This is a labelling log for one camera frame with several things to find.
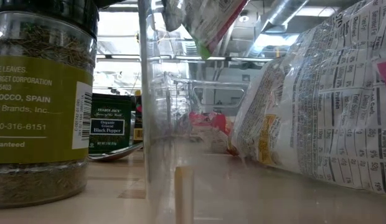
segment spice jar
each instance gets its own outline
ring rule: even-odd
[[[98,20],[92,0],[0,0],[0,208],[84,189]]]

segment green box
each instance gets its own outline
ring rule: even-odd
[[[129,146],[131,97],[93,94],[89,154],[102,154]]]

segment plastic bag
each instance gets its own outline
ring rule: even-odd
[[[263,67],[232,145],[268,166],[386,193],[385,62],[386,1],[358,2]]]
[[[162,16],[168,31],[183,24],[199,54],[209,58],[246,3],[247,0],[162,0]]]
[[[233,124],[224,114],[190,112],[189,120],[192,125],[192,134],[198,135],[207,149],[216,153],[228,152],[228,135]]]

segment spoon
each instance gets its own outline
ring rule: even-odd
[[[90,154],[88,155],[89,159],[93,161],[100,161],[100,162],[111,162],[115,161],[117,159],[124,158],[128,155],[130,155],[132,152],[143,148],[143,142],[134,144],[132,146],[123,148],[123,149],[117,149],[111,152],[103,153],[103,154]]]

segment ceiling light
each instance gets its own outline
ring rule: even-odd
[[[111,57],[115,59],[136,59],[136,60],[140,60],[141,58],[139,55],[112,55]]]
[[[232,61],[236,62],[270,62],[273,58],[242,58],[242,57],[232,57]]]
[[[225,57],[209,57],[207,60],[225,60]]]
[[[135,8],[137,8],[138,5],[137,4],[114,4],[114,5],[111,5],[109,7],[135,7]]]
[[[238,18],[238,20],[240,22],[247,22],[250,20],[250,18],[248,16],[240,16],[240,18]]]
[[[330,17],[339,10],[339,7],[304,6],[296,16]]]
[[[175,56],[178,60],[201,60],[200,56]]]
[[[266,47],[266,46],[282,46],[285,44],[285,39],[279,35],[266,35],[260,34],[255,41],[256,47]]]
[[[120,29],[120,22],[128,21],[128,26]],[[139,30],[137,12],[100,12],[98,35],[135,35]]]
[[[247,10],[243,10],[241,13],[240,13],[240,18],[238,18],[238,20],[240,22],[247,22],[250,20],[249,16],[248,16],[248,11]]]

